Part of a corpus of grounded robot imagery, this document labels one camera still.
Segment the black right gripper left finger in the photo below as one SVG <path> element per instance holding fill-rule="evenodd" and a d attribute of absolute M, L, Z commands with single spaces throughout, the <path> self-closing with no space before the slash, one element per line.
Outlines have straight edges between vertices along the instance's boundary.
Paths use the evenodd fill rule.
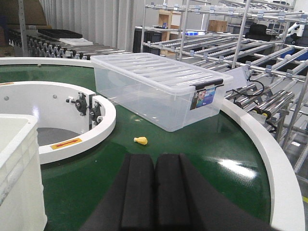
<path fill-rule="evenodd" d="M 127 154 L 113 184 L 82 231 L 152 231 L 154 165 L 148 154 Z"/>

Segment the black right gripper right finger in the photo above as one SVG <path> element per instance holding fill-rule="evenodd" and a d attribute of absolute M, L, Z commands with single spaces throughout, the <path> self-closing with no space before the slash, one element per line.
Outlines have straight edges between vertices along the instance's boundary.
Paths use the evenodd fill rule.
<path fill-rule="evenodd" d="M 155 167 L 159 231 L 270 231 L 219 193 L 184 154 L 162 154 Z"/>

